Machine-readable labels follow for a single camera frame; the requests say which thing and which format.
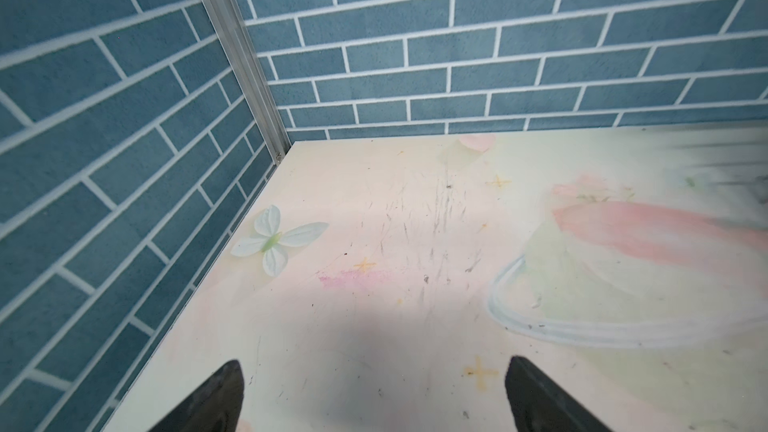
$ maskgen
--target brick wall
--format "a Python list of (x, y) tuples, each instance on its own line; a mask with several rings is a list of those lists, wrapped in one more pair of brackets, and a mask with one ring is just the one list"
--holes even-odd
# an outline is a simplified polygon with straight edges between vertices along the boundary
[(200, 0), (0, 23), (0, 428), (100, 430), (272, 159)]
[(237, 0), (293, 140), (768, 118), (768, 0)]

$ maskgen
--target white petal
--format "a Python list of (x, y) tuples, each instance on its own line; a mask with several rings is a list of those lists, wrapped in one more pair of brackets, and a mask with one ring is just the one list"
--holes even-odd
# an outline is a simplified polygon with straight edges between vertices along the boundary
[(244, 237), (237, 241), (237, 244), (232, 247), (230, 254), (234, 255), (235, 257), (246, 257), (248, 255), (253, 255), (261, 250), (264, 244), (266, 244), (267, 240), (269, 240), (269, 237), (264, 237), (263, 235), (257, 235), (255, 237)]
[(280, 228), (280, 209), (275, 206), (270, 206), (267, 210), (256, 217), (254, 222), (254, 229), (261, 235), (272, 237), (277, 234), (277, 230)]
[(288, 254), (281, 246), (275, 244), (264, 252), (264, 272), (270, 277), (277, 277), (288, 263)]
[(279, 244), (288, 247), (301, 247), (310, 244), (326, 231), (328, 224), (325, 222), (312, 222), (305, 226), (296, 227), (280, 236)]

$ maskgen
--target metal corner post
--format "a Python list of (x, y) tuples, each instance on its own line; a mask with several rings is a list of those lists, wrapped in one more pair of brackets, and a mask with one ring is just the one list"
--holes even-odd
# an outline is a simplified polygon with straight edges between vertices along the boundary
[(235, 0), (202, 0), (226, 58), (243, 90), (256, 125), (275, 164), (280, 164), (290, 149), (288, 133), (280, 119), (266, 78), (256, 60), (254, 44), (245, 30), (243, 17)]

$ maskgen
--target yellow cross mark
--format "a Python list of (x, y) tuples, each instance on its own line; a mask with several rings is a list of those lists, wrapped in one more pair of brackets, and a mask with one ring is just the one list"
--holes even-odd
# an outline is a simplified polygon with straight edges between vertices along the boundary
[(467, 376), (473, 376), (474, 375), (477, 378), (478, 390), (483, 391), (483, 390), (485, 390), (485, 380), (483, 379), (483, 377), (486, 376), (486, 375), (489, 376), (489, 377), (496, 377), (496, 376), (498, 376), (498, 370), (484, 369), (482, 367), (482, 362), (480, 361), (480, 356), (479, 355), (475, 355), (475, 367), (476, 368), (474, 368), (474, 369), (471, 368), (471, 367), (465, 367), (464, 368), (464, 373)]
[(496, 186), (499, 188), (502, 188), (505, 185), (511, 184), (511, 183), (512, 183), (511, 180), (502, 180), (501, 177), (498, 176), (498, 174), (496, 174), (496, 180), (494, 180), (493, 182), (486, 182), (486, 184), (488, 184), (489, 186)]
[(368, 269), (376, 265), (375, 262), (368, 262), (368, 257), (363, 257), (362, 262), (360, 264), (355, 264), (355, 267), (357, 267), (359, 270), (362, 271), (363, 274), (368, 272)]

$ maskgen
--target blue wallpaper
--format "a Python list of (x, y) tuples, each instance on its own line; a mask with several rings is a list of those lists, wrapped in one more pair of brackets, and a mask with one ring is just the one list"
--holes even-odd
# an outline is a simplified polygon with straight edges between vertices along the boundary
[(293, 140), (768, 118), (768, 0), (237, 0)]
[(98, 431), (273, 162), (200, 0), (0, 22), (0, 428)]

